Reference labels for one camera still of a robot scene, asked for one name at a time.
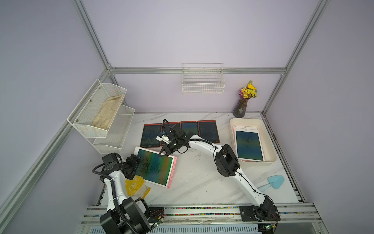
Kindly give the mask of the red writing tablet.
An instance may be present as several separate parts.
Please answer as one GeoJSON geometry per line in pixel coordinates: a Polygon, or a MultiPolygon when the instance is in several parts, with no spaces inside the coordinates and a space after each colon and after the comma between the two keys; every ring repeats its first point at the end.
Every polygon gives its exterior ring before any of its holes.
{"type": "Polygon", "coordinates": [[[216,121],[200,121],[199,122],[199,136],[212,143],[219,143],[220,138],[218,134],[216,121]]]}
{"type": "Polygon", "coordinates": [[[140,147],[142,148],[158,148],[161,143],[157,140],[157,136],[162,132],[162,124],[145,124],[143,127],[140,147]]]}
{"type": "Polygon", "coordinates": [[[199,122],[197,121],[182,121],[180,123],[181,129],[186,133],[192,132],[195,135],[200,135],[199,133],[199,122]]]}
{"type": "Polygon", "coordinates": [[[173,133],[170,130],[170,126],[172,129],[175,129],[176,126],[180,127],[180,122],[169,122],[169,125],[167,123],[163,124],[163,134],[167,135],[169,139],[173,139],[173,133]]]}

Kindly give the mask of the yellow knit glove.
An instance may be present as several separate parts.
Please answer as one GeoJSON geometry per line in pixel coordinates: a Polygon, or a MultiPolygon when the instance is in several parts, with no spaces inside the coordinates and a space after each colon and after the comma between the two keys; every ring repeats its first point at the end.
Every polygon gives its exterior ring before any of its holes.
{"type": "Polygon", "coordinates": [[[144,199],[151,191],[144,178],[139,175],[135,175],[132,180],[126,179],[125,188],[128,196],[141,199],[144,199]]]}

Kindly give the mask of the pink writing tablet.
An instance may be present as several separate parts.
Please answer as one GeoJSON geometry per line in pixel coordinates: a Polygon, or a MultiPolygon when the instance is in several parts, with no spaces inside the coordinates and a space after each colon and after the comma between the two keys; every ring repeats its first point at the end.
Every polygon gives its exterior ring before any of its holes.
{"type": "Polygon", "coordinates": [[[264,161],[265,156],[257,127],[233,126],[237,156],[243,161],[264,161]]]}
{"type": "Polygon", "coordinates": [[[160,156],[158,152],[136,147],[134,154],[140,158],[136,171],[146,182],[169,189],[174,175],[177,157],[160,156]]]}

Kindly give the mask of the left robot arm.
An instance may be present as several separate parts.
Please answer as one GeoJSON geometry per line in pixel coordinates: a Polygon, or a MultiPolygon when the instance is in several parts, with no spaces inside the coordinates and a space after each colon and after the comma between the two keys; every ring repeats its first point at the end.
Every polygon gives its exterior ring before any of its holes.
{"type": "Polygon", "coordinates": [[[108,207],[100,217],[100,225],[107,234],[147,234],[151,231],[148,221],[150,209],[144,199],[139,201],[144,209],[126,192],[126,180],[134,179],[140,158],[134,154],[122,161],[118,153],[102,158],[103,163],[92,172],[100,176],[108,189],[108,207]]]}

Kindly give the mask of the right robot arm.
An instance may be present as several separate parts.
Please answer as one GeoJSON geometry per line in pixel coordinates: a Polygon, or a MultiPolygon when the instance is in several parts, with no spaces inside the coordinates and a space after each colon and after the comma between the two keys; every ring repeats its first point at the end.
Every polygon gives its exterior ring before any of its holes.
{"type": "Polygon", "coordinates": [[[213,162],[218,173],[232,179],[249,198],[249,211],[245,211],[244,214],[248,214],[250,221],[279,222],[281,220],[278,208],[273,199],[261,193],[245,175],[239,164],[239,159],[230,145],[218,145],[201,138],[193,132],[186,133],[178,126],[172,127],[166,119],[162,121],[162,127],[165,126],[168,127],[168,129],[160,132],[156,137],[158,141],[165,143],[158,153],[159,158],[171,156],[183,147],[187,150],[195,149],[209,156],[213,156],[213,162]]]}

